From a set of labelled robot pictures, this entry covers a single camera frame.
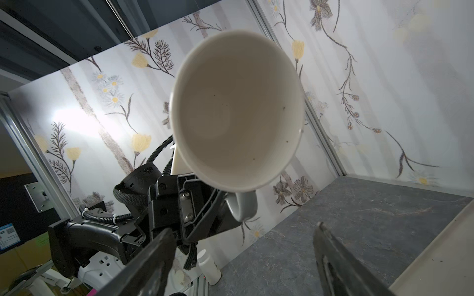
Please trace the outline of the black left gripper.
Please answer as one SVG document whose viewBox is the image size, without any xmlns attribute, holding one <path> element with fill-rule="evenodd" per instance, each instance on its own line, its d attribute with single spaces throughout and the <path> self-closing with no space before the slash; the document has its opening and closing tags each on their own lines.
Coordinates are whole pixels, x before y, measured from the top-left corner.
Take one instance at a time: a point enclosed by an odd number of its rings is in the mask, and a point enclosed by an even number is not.
<svg viewBox="0 0 474 296">
<path fill-rule="evenodd" d="M 185 255 L 197 255 L 199 241 L 243 224 L 231 214 L 227 193 L 215 189 L 207 198 L 207 185 L 193 174 L 159 177 L 150 186 L 148 197 L 150 240 L 170 229 Z"/>
</svg>

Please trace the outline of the grey mug white inside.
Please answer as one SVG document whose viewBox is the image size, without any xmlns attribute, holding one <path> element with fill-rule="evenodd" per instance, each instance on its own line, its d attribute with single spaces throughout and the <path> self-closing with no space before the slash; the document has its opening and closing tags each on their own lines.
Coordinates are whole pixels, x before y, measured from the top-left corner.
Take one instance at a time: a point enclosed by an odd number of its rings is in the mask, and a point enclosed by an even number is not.
<svg viewBox="0 0 474 296">
<path fill-rule="evenodd" d="M 235 220 L 256 215 L 256 191 L 294 157 L 304 101 L 290 58 L 258 33 L 219 33 L 186 56 L 170 96 L 178 153 L 203 182 L 226 192 Z"/>
</svg>

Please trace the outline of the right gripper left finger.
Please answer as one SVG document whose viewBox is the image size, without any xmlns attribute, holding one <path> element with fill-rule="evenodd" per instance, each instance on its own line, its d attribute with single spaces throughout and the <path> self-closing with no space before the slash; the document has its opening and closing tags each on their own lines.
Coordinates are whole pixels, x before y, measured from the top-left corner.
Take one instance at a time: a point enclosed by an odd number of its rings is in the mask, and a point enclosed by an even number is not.
<svg viewBox="0 0 474 296">
<path fill-rule="evenodd" d="M 98 296 L 163 296 L 177 245 L 170 228 L 153 239 Z"/>
</svg>

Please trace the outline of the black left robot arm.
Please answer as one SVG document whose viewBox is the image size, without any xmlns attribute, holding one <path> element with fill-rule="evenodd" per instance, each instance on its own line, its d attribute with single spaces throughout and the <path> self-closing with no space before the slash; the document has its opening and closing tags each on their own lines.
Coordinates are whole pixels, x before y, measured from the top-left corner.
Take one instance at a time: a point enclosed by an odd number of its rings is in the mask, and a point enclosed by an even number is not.
<svg viewBox="0 0 474 296">
<path fill-rule="evenodd" d="M 128 214 L 113 215 L 104 202 L 97 202 L 76 218 L 49 227 L 53 262 L 65 277 L 78 275 L 97 252 L 127 264 L 165 229 L 171 230 L 177 248 L 186 255 L 183 268 L 189 271 L 198 264 L 199 241 L 241 226 L 226 204 L 226 192 L 192 173 L 172 175 L 172 162 L 163 171 L 154 165 L 173 141 L 169 136 L 114 187 L 114 197 L 126 205 Z"/>
</svg>

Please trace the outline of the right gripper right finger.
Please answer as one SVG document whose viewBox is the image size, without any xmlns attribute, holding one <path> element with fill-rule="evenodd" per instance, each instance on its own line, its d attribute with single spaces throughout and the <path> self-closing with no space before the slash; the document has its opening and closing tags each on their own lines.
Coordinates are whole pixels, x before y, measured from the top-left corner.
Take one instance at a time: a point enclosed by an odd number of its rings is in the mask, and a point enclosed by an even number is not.
<svg viewBox="0 0 474 296">
<path fill-rule="evenodd" d="M 313 246 L 325 296 L 392 296 L 391 292 L 320 222 Z"/>
</svg>

